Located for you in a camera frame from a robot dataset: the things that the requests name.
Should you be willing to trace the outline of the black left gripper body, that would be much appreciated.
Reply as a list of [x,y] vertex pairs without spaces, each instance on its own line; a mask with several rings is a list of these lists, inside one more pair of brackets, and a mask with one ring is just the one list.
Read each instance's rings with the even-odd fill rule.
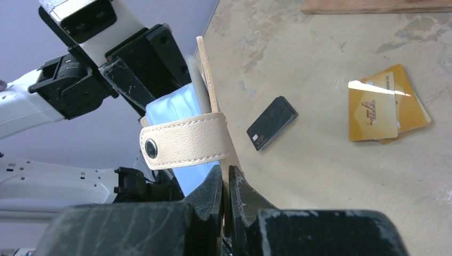
[[78,117],[97,109],[108,97],[120,94],[132,108],[144,116],[146,105],[191,82],[187,64],[166,24],[143,28],[107,51],[101,68],[80,46],[69,52],[89,65],[96,79],[87,86],[75,87],[75,103],[70,116]]

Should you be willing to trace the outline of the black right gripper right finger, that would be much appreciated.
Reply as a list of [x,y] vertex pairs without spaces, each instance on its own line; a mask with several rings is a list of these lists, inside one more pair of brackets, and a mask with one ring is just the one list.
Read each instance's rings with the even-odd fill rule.
[[372,210],[283,210],[229,168],[233,255],[408,255],[391,220]]

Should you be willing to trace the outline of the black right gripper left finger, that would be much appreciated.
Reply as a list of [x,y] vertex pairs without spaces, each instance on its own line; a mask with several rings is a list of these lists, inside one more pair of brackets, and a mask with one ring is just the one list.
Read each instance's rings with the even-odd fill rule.
[[222,174],[181,201],[80,205],[58,214],[36,255],[220,255]]

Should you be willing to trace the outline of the tan leather card holder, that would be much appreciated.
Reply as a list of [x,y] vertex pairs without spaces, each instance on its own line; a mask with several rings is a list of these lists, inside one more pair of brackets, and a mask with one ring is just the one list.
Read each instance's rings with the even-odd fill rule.
[[196,41],[200,62],[191,55],[185,58],[191,81],[146,105],[148,125],[140,132],[140,147],[150,169],[174,170],[185,194],[218,164],[227,194],[229,167],[240,163],[217,100],[204,39]]

